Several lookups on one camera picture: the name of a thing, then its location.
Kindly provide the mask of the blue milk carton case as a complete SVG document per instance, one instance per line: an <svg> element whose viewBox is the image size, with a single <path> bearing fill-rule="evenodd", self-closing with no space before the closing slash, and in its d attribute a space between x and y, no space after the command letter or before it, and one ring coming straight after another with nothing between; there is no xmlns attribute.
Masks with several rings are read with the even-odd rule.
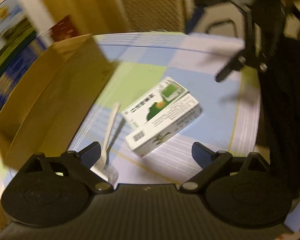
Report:
<svg viewBox="0 0 300 240"><path fill-rule="evenodd" d="M0 3L0 108L46 50L46 44L18 0Z"/></svg>

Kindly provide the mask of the beige quilted chair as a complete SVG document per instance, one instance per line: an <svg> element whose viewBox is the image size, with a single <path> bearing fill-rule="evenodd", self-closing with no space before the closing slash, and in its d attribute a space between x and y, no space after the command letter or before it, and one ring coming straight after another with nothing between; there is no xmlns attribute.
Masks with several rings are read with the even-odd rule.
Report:
<svg viewBox="0 0 300 240"><path fill-rule="evenodd" d="M131 31L184 31L185 0L121 0L121 3Z"/></svg>

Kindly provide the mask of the white green medicine box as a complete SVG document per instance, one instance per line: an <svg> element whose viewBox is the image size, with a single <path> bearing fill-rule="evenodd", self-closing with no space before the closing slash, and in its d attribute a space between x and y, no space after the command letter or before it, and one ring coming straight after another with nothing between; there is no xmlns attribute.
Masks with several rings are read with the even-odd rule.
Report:
<svg viewBox="0 0 300 240"><path fill-rule="evenodd" d="M193 122L201 112L199 101L184 86L166 77L122 111L126 123L133 128L125 138L127 147L143 157Z"/></svg>

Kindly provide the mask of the dark red gift box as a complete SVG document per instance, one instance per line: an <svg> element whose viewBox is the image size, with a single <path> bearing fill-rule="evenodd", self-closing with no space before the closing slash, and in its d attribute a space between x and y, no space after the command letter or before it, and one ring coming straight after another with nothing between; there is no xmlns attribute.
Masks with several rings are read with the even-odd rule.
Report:
<svg viewBox="0 0 300 240"><path fill-rule="evenodd" d="M79 36L79 32L73 24L70 15L65 16L50 28L50 36L54 42Z"/></svg>

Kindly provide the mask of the brown cardboard box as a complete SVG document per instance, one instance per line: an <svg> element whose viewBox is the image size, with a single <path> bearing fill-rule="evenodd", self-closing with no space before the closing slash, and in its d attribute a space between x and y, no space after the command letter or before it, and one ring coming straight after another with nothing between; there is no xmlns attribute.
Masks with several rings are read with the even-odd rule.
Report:
<svg viewBox="0 0 300 240"><path fill-rule="evenodd" d="M34 153L65 152L115 66L91 35L49 46L0 111L0 158L19 170Z"/></svg>

